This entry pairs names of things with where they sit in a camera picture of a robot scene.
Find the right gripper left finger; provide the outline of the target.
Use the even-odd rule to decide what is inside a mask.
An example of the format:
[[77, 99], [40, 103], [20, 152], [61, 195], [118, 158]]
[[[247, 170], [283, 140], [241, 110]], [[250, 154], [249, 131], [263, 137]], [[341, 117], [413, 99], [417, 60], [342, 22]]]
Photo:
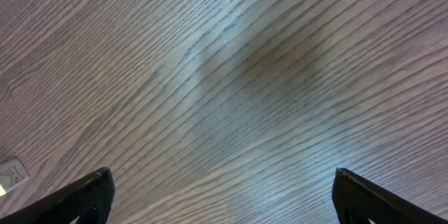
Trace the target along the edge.
[[105, 224], [115, 196], [113, 175], [102, 167], [1, 219], [1, 224]]

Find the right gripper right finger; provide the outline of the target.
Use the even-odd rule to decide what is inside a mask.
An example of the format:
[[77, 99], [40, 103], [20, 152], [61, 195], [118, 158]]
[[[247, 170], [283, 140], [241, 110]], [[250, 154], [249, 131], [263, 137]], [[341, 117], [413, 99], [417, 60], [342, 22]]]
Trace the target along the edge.
[[447, 220], [345, 168], [336, 169], [332, 201], [343, 224], [447, 224]]

